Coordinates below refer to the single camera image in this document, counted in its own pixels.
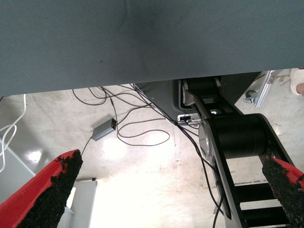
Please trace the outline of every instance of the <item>gray power adapter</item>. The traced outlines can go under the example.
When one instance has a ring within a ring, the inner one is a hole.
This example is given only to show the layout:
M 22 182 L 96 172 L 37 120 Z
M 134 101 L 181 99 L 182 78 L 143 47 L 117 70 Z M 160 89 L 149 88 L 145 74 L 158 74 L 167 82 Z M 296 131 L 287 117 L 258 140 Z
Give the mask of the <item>gray power adapter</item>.
M 115 130 L 116 130 L 116 120 L 113 118 L 109 119 L 108 121 L 94 128 L 92 139 L 97 141 Z

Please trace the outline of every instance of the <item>reflective floor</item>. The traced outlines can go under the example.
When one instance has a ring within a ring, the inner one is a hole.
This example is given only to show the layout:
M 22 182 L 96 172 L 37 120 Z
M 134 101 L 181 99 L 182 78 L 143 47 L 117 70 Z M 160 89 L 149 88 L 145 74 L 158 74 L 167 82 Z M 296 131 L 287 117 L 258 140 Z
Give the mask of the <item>reflective floor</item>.
M 285 77 L 283 82 L 279 79 L 274 82 L 261 108 L 244 103 L 244 96 L 236 105 L 246 114 L 264 114 L 296 166 L 303 170 L 304 98 L 290 92 L 289 82 L 284 84 L 287 80 L 289 77 Z M 256 81 L 252 85 L 253 89 L 258 87 L 258 83 Z M 107 88 L 114 93 L 127 90 L 119 86 Z M 93 91 L 96 95 L 102 94 L 100 90 Z M 75 93 L 86 102 L 100 102 L 88 89 L 77 89 Z M 121 98 L 132 104 L 142 104 L 129 95 Z M 118 120 L 132 108 L 116 98 L 113 102 Z M 3 98 L 0 102 L 0 125 L 12 123 L 22 108 L 21 95 Z M 71 90 L 29 94 L 26 114 L 18 123 L 10 146 L 31 170 L 38 172 L 57 155 L 76 148 L 82 150 L 92 130 L 112 117 L 114 110 L 109 100 L 100 106 L 88 106 L 79 102 Z M 159 117 L 153 110 L 142 108 L 133 111 L 125 123 Z M 154 147 L 133 147 L 119 141 L 113 132 L 88 144 L 78 179 L 99 179 L 91 227 L 212 227 L 215 207 L 190 141 L 166 120 L 127 126 L 121 133 L 135 135 L 151 129 L 167 131 L 170 139 Z M 165 133 L 150 132 L 126 141 L 155 144 L 166 138 Z M 235 183 L 265 179 L 258 159 L 229 160 L 229 166 Z M 224 226 L 223 217 L 219 215 L 217 227 Z

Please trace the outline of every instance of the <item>concrete floor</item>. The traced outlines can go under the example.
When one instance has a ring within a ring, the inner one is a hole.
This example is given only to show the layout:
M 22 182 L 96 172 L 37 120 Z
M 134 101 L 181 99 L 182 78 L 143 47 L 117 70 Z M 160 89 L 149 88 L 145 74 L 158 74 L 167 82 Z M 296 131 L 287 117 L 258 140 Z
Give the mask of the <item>concrete floor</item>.
M 304 98 L 293 95 L 289 83 L 284 82 L 275 81 L 261 108 L 244 103 L 243 97 L 236 105 L 246 114 L 264 114 L 296 166 L 303 170 Z M 107 88 L 115 93 L 126 90 L 118 86 Z M 87 102 L 96 102 L 88 89 L 78 89 L 76 94 Z M 122 98 L 141 104 L 131 96 Z M 121 119 L 131 107 L 115 98 L 113 101 L 118 119 Z M 20 95 L 3 98 L 0 125 L 13 122 L 21 112 Z M 29 94 L 27 112 L 18 123 L 10 146 L 30 169 L 38 172 L 57 155 L 76 148 L 82 150 L 92 130 L 111 117 L 114 117 L 114 111 L 110 101 L 101 106 L 87 106 L 76 100 L 70 90 Z M 152 118 L 159 116 L 150 109 L 139 109 L 127 118 L 126 123 Z M 171 137 L 159 146 L 131 147 L 111 133 L 88 144 L 78 178 L 98 178 L 91 227 L 212 227 L 215 207 L 193 146 L 165 120 L 129 126 L 122 133 L 133 135 L 149 129 L 165 130 Z M 127 141 L 153 144 L 165 138 L 164 133 L 150 132 Z M 235 183 L 265 180 L 261 171 L 255 171 L 261 168 L 258 159 L 248 158 L 242 162 L 233 159 L 229 160 L 229 166 Z M 243 170 L 250 173 L 250 178 L 245 178 L 247 173 L 243 174 Z M 215 198 L 219 199 L 214 183 L 211 185 Z M 217 227 L 225 227 L 221 215 Z

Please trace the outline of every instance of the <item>person's foot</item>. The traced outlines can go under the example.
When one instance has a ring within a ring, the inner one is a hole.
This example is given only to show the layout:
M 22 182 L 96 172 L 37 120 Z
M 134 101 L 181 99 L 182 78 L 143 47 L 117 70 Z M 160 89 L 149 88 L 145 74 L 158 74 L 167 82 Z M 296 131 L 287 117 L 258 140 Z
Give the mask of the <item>person's foot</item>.
M 304 67 L 290 69 L 290 90 L 295 95 L 304 95 Z

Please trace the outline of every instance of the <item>gray panel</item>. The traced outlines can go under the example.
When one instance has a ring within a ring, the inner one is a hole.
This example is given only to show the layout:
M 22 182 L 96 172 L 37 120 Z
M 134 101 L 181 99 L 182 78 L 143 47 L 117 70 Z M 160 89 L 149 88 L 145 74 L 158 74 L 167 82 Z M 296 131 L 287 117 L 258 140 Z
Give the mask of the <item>gray panel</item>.
M 72 228 L 90 227 L 97 181 L 76 181 L 72 211 L 75 213 Z
M 26 184 L 35 174 L 8 147 L 5 150 L 5 169 L 0 173 L 0 204 Z
M 2 0 L 0 95 L 303 65 L 302 0 Z
M 72 228 L 73 221 L 74 221 L 73 212 L 69 208 L 65 207 L 65 212 L 61 216 L 57 228 Z
M 177 120 L 177 116 L 180 114 L 196 112 L 192 108 L 181 109 L 179 80 L 136 83 L 136 86 L 174 120 Z

